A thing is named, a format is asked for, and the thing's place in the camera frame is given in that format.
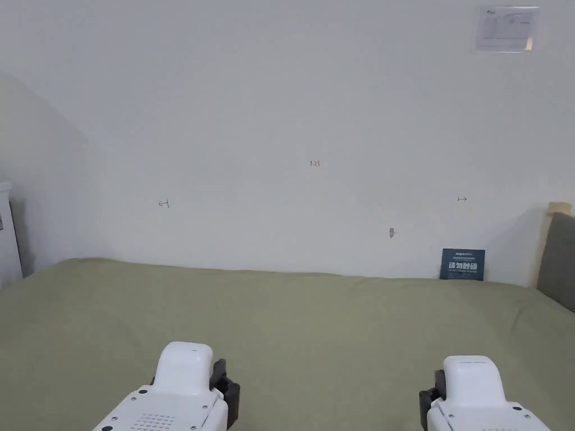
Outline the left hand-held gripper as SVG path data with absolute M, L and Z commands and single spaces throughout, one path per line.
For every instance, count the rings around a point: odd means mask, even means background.
M 210 346 L 171 342 L 149 385 L 130 392 L 94 430 L 230 430 L 239 416 L 240 385 Z

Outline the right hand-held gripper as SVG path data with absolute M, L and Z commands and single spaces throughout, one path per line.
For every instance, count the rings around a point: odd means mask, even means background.
M 423 430 L 538 430 L 540 420 L 506 399 L 497 366 L 486 356 L 449 356 L 419 392 Z

